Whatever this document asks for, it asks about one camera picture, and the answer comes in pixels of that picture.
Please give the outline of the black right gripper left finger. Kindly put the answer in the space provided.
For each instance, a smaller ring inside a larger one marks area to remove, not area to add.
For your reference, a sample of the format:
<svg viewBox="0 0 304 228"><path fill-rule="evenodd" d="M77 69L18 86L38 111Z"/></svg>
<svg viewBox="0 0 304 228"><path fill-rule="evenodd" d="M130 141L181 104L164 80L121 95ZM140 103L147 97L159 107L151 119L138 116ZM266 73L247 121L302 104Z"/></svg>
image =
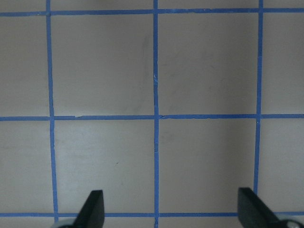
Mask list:
<svg viewBox="0 0 304 228"><path fill-rule="evenodd" d="M73 228L102 228L105 219L104 197L102 190L90 192L77 218L72 224Z"/></svg>

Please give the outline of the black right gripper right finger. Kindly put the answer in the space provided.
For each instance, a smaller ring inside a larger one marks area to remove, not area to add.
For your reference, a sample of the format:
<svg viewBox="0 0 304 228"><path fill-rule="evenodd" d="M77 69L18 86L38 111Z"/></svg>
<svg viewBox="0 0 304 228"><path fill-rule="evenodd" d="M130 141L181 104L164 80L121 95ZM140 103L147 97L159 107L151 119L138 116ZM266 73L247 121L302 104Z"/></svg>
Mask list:
<svg viewBox="0 0 304 228"><path fill-rule="evenodd" d="M285 227L285 222L280 220L250 188L239 188L237 200L237 215L242 227Z"/></svg>

